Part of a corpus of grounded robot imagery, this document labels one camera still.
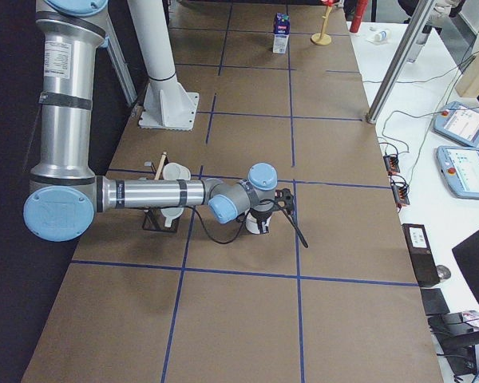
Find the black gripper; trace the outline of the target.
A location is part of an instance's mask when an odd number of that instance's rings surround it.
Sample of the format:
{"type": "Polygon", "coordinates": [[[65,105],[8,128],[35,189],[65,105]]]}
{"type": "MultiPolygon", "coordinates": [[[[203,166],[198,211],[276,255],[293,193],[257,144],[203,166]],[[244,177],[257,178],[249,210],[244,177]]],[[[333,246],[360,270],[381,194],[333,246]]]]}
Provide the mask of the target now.
{"type": "Polygon", "coordinates": [[[251,216],[259,220],[259,233],[267,234],[269,232],[269,223],[273,212],[273,203],[270,201],[261,203],[250,210],[251,216]]]}

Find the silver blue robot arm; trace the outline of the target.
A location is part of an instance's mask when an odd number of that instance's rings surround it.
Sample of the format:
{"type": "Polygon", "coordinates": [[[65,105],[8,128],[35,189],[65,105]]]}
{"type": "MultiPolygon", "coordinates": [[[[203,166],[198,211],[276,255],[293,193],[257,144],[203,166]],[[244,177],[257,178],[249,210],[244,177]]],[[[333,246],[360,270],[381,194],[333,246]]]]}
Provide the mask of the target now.
{"type": "Polygon", "coordinates": [[[45,35],[40,162],[30,173],[23,217],[36,236],[54,242],[82,235],[109,209],[206,205],[220,223],[254,219],[265,233],[277,209],[278,176],[266,163],[235,184],[219,179],[110,180],[89,167],[89,137],[97,49],[112,41],[105,1],[39,1],[36,23],[45,35]]]}

